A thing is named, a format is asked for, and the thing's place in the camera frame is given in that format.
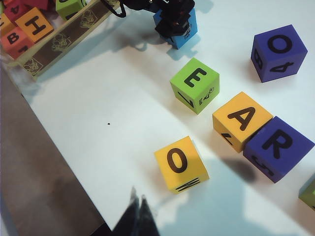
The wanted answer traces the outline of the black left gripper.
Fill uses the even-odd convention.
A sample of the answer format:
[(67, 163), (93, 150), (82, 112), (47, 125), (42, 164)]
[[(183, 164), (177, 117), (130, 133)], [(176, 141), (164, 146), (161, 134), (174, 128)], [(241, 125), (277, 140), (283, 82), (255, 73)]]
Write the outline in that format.
[(186, 34), (190, 29), (190, 12), (195, 6), (193, 0), (123, 0), (125, 6), (132, 10), (147, 10), (157, 13), (162, 10), (167, 16), (176, 20), (161, 18), (155, 30), (164, 38), (172, 38), (176, 34)]

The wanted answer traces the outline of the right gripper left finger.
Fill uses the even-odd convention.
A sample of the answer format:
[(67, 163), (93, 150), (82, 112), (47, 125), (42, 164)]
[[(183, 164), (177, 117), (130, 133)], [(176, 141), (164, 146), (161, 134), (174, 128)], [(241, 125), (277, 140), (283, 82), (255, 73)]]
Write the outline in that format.
[(137, 235), (137, 224), (139, 214), (139, 197), (135, 187), (132, 187), (129, 204), (122, 217), (113, 229), (113, 236), (135, 236)]

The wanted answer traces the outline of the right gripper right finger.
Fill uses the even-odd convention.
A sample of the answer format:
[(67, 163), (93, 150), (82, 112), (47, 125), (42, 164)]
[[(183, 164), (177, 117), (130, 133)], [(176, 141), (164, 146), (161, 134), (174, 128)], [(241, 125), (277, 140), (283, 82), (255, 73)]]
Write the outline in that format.
[(141, 196), (141, 207), (139, 210), (138, 218), (138, 235), (139, 236), (160, 235), (145, 195)]

